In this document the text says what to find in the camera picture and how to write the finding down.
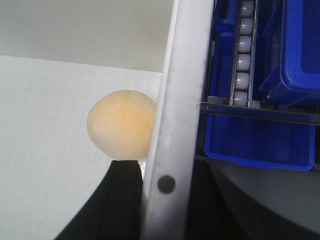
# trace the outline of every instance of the blue plastic crate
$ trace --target blue plastic crate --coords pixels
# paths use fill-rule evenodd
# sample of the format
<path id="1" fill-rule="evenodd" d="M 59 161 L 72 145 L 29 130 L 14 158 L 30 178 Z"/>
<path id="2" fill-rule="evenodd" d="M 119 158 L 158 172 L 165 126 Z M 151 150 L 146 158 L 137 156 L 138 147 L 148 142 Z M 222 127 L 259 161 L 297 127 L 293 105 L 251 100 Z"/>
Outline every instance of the blue plastic crate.
<path id="1" fill-rule="evenodd" d="M 227 97 L 232 70 L 232 33 L 215 42 L 209 94 Z M 264 75 L 265 40 L 258 36 L 254 83 Z M 260 100 L 258 88 L 253 99 Z M 315 163 L 315 126 L 208 114 L 204 152 L 211 158 L 257 168 L 309 171 Z"/>
<path id="2" fill-rule="evenodd" d="M 258 34 L 262 34 L 267 23 L 270 0 L 259 1 Z M 220 33 L 233 33 L 237 18 L 238 0 L 218 0 L 213 13 L 212 39 Z"/>
<path id="3" fill-rule="evenodd" d="M 275 8 L 266 36 L 263 101 L 320 107 L 320 1 L 284 0 Z"/>

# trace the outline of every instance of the black hole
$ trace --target black hole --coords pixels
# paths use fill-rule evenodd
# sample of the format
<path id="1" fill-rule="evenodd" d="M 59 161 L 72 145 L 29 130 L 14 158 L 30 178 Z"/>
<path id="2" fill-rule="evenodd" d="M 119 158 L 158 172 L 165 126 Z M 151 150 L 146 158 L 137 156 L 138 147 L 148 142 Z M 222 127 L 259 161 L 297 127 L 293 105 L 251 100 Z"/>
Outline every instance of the black hole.
<path id="1" fill-rule="evenodd" d="M 158 181 L 158 188 L 164 194 L 170 194 L 174 191 L 176 181 L 172 176 L 164 175 Z"/>

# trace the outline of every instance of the yellowish egg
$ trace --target yellowish egg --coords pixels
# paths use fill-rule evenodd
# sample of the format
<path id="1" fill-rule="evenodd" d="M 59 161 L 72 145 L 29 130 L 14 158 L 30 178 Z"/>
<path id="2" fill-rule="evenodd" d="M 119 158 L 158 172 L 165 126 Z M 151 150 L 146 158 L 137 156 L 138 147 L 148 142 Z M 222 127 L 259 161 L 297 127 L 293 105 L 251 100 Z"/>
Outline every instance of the yellowish egg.
<path id="1" fill-rule="evenodd" d="M 98 101 L 87 117 L 93 143 L 117 160 L 139 160 L 148 155 L 156 103 L 133 90 L 113 92 Z"/>

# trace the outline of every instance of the white wall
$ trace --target white wall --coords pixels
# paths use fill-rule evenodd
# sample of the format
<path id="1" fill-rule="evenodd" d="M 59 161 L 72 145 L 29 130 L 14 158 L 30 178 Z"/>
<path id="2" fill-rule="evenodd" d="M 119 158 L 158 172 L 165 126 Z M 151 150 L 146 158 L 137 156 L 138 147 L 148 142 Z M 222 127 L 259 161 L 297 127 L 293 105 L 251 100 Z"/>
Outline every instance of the white wall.
<path id="1" fill-rule="evenodd" d="M 1 0 L 0 55 L 161 72 L 173 0 Z"/>

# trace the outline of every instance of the gray surface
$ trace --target gray surface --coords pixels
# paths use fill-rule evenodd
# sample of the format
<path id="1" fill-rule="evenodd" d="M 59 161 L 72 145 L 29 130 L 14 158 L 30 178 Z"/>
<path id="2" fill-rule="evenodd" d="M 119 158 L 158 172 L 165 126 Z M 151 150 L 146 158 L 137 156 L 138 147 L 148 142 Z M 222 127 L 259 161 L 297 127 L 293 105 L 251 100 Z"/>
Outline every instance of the gray surface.
<path id="1" fill-rule="evenodd" d="M 173 0 L 1 0 L 0 55 L 161 72 Z"/>
<path id="2" fill-rule="evenodd" d="M 320 173 L 267 170 L 217 159 L 207 162 L 267 209 L 320 234 Z"/>

